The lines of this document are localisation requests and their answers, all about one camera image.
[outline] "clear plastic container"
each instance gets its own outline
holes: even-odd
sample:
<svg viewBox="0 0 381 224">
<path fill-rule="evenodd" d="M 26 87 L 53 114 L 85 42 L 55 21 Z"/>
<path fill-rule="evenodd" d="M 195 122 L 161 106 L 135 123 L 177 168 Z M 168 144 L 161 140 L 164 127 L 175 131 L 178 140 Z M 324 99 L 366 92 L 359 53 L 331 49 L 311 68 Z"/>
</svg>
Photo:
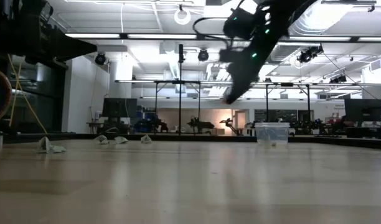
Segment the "clear plastic container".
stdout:
<svg viewBox="0 0 381 224">
<path fill-rule="evenodd" d="M 264 146 L 286 145 L 289 127 L 289 123 L 256 123 L 257 143 Z"/>
</svg>

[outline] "wall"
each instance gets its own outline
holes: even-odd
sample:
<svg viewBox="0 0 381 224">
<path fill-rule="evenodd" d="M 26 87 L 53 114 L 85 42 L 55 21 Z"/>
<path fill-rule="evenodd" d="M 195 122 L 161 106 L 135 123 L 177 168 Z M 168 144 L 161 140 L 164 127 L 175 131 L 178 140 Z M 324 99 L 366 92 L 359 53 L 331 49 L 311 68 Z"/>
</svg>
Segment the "wall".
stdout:
<svg viewBox="0 0 381 224">
<path fill-rule="evenodd" d="M 154 100 L 152 99 L 138 99 L 138 105 L 143 107 L 154 108 Z M 158 111 L 159 108 L 178 108 L 179 100 L 170 99 L 158 99 Z M 182 100 L 182 108 L 197 108 L 197 100 Z M 255 110 L 266 109 L 266 103 L 264 100 L 242 100 L 236 101 L 232 105 L 222 104 L 220 100 L 201 100 L 200 108 L 202 109 L 232 109 L 232 110 Z M 307 110 L 307 101 L 280 101 L 270 100 L 269 109 L 271 110 Z M 340 116 L 345 115 L 343 101 L 312 101 L 311 110 L 314 111 L 314 118 L 324 120 L 326 117 L 331 117 L 333 113 L 339 113 Z M 249 111 L 249 119 L 254 115 L 254 111 Z"/>
<path fill-rule="evenodd" d="M 109 74 L 86 57 L 68 63 L 63 99 L 62 131 L 89 133 L 91 114 L 102 110 Z"/>
<path fill-rule="evenodd" d="M 193 129 L 187 124 L 191 121 L 193 116 L 197 117 L 198 110 L 197 109 L 183 109 L 181 114 L 181 126 L 186 128 L 187 132 L 193 132 Z M 230 128 L 225 127 L 225 124 L 220 124 L 220 121 L 228 119 L 231 117 L 231 110 L 226 109 L 202 109 L 200 111 L 201 121 L 210 121 L 214 124 L 215 128 L 224 128 L 225 135 L 232 135 L 232 131 Z M 165 123 L 167 123 L 168 128 L 174 129 L 174 126 L 178 126 L 178 109 L 174 108 L 160 108 L 158 110 L 159 119 L 162 119 Z"/>
</svg>

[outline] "ceiling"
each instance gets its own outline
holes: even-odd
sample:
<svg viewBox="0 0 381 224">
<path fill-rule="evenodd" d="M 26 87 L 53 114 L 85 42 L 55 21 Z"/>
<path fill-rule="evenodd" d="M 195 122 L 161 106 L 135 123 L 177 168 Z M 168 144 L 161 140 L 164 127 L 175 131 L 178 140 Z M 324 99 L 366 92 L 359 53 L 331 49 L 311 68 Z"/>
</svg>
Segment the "ceiling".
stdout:
<svg viewBox="0 0 381 224">
<path fill-rule="evenodd" d="M 203 15 L 228 14 L 228 6 L 205 6 L 205 1 L 196 1 L 196 6 L 184 6 L 189 10 L 191 19 L 185 25 L 180 25 L 174 20 L 174 13 L 178 6 L 162 6 L 158 4 L 95 4 L 93 2 L 67 2 L 65 0 L 49 0 L 54 7 L 53 20 L 66 32 L 78 33 L 167 33 L 167 34 L 193 34 L 192 24 Z M 334 25 L 320 32 L 323 35 L 381 35 L 381 0 L 376 5 L 374 12 L 367 12 L 370 6 L 355 6 L 348 10 Z M 325 18 L 330 19 L 330 12 Z M 201 32 L 221 34 L 224 20 L 204 21 L 198 25 Z M 97 45 L 126 45 L 132 52 L 137 66 L 134 74 L 162 74 L 169 69 L 169 64 L 159 54 L 160 40 L 88 40 Z M 222 42 L 217 41 L 177 41 L 184 44 L 186 61 L 184 70 L 206 71 L 209 63 L 218 59 L 218 52 L 224 48 Z M 325 54 L 336 64 L 320 55 L 311 63 L 301 69 L 294 65 L 291 53 L 303 49 L 296 47 L 291 52 L 286 52 L 286 60 L 278 66 L 272 76 L 274 82 L 296 81 L 300 76 L 309 81 L 317 80 L 339 68 L 345 68 L 348 75 L 358 79 L 361 68 L 369 62 L 381 57 L 381 44 L 323 44 Z M 197 54 L 200 48 L 206 48 L 210 54 L 208 62 L 199 62 Z M 114 60 L 121 57 L 120 52 L 110 52 L 107 56 Z"/>
</svg>

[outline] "white wall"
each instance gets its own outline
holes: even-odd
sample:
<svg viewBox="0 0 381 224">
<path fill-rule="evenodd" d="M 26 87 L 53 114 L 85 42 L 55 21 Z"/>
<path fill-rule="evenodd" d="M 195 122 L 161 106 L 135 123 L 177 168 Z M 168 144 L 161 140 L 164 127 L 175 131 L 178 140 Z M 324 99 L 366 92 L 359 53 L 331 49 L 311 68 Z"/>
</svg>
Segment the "white wall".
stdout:
<svg viewBox="0 0 381 224">
<path fill-rule="evenodd" d="M 87 122 L 91 122 L 95 111 L 102 110 L 104 96 L 108 93 L 110 75 L 86 57 L 77 57 L 71 60 L 68 66 L 62 131 L 89 133 Z"/>
<path fill-rule="evenodd" d="M 154 108 L 154 100 L 152 99 L 138 99 L 138 105 L 144 107 Z M 158 99 L 158 109 L 159 108 L 178 108 L 179 100 L 171 99 Z M 197 100 L 182 100 L 182 108 L 197 108 Z M 255 110 L 266 109 L 265 101 L 257 100 L 242 100 L 236 101 L 231 105 L 222 104 L 220 100 L 201 100 L 200 108 L 202 109 L 242 109 L 242 110 Z M 307 110 L 307 101 L 280 101 L 280 100 L 270 100 L 269 101 L 270 110 Z M 314 111 L 315 119 L 322 119 L 331 117 L 333 113 L 339 113 L 340 116 L 346 114 L 344 109 L 343 101 L 315 101 L 311 102 L 311 110 Z M 254 117 L 254 112 L 249 111 L 249 118 Z"/>
</svg>

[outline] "yellow cable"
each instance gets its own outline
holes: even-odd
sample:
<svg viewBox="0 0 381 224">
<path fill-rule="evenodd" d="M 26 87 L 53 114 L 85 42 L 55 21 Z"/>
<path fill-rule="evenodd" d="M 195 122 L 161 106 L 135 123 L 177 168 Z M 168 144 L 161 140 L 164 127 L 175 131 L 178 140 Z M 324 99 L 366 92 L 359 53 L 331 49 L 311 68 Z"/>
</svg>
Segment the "yellow cable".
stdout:
<svg viewBox="0 0 381 224">
<path fill-rule="evenodd" d="M 15 97 L 14 97 L 14 103 L 12 104 L 11 119 L 9 120 L 9 127 L 12 127 L 12 121 L 13 121 L 13 118 L 14 118 L 15 105 L 16 105 L 16 97 L 17 97 L 17 88 L 18 88 L 18 86 L 19 86 L 19 77 L 20 77 L 20 75 L 21 75 L 21 71 L 22 71 L 22 63 L 23 63 L 23 61 L 22 61 L 21 64 L 19 65 L 19 73 L 18 73 L 17 76 L 16 76 Z"/>
<path fill-rule="evenodd" d="M 13 70 L 15 76 L 16 76 L 16 81 L 18 81 L 19 76 L 17 75 L 17 73 L 16 73 L 16 71 L 15 71 L 14 64 L 12 63 L 11 56 L 10 56 L 9 54 L 8 54 L 8 59 L 9 59 L 9 63 L 11 64 L 12 70 Z M 24 96 L 24 99 L 26 100 L 27 105 L 29 105 L 29 108 L 30 108 L 30 110 L 32 111 L 32 113 L 33 113 L 34 117 L 36 118 L 37 122 L 39 123 L 39 125 L 41 126 L 41 128 L 44 130 L 44 133 L 45 133 L 45 134 L 48 134 L 47 130 L 45 130 L 44 126 L 42 125 L 42 123 L 41 123 L 39 117 L 36 115 L 36 113 L 34 112 L 33 108 L 31 107 L 31 105 L 30 105 L 30 103 L 29 103 L 29 100 L 27 100 L 27 97 L 26 97 L 26 95 L 25 95 L 24 92 L 23 92 L 21 83 L 18 82 L 18 85 L 19 85 L 19 88 L 21 89 L 21 92 L 22 92 L 22 94 L 23 94 L 23 96 Z"/>
</svg>

